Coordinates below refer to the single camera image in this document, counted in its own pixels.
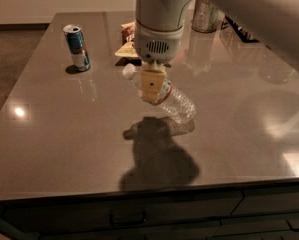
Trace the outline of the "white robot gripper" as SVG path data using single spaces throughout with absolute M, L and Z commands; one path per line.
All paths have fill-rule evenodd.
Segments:
M 166 68 L 178 53 L 184 27 L 175 31 L 156 31 L 135 23 L 134 47 L 141 66 L 142 100 L 155 102 L 166 78 Z

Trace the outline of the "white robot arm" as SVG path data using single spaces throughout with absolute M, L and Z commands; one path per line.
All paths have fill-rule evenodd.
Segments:
M 208 0 L 299 72 L 299 0 Z M 136 0 L 135 49 L 165 64 L 178 53 L 191 0 Z

